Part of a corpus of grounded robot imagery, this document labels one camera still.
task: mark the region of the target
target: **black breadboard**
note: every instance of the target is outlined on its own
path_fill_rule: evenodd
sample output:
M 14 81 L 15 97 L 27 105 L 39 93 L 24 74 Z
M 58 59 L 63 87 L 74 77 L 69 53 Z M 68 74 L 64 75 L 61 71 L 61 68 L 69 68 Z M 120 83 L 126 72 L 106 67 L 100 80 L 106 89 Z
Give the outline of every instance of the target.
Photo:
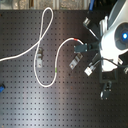
M 0 11 L 0 58 L 17 55 L 39 39 L 42 11 Z M 37 69 L 44 84 L 51 83 L 59 45 L 69 37 L 84 43 L 96 41 L 83 27 L 88 16 L 99 23 L 105 11 L 54 11 L 53 23 L 41 41 L 43 67 Z M 50 12 L 44 17 L 44 28 Z M 119 82 L 113 84 L 108 100 L 100 99 L 99 70 L 88 77 L 84 70 L 95 52 L 83 54 L 71 70 L 75 41 L 65 44 L 58 58 L 58 76 L 53 86 L 41 87 L 33 72 L 35 48 L 28 54 L 0 62 L 0 128 L 128 128 L 128 75 L 119 70 Z

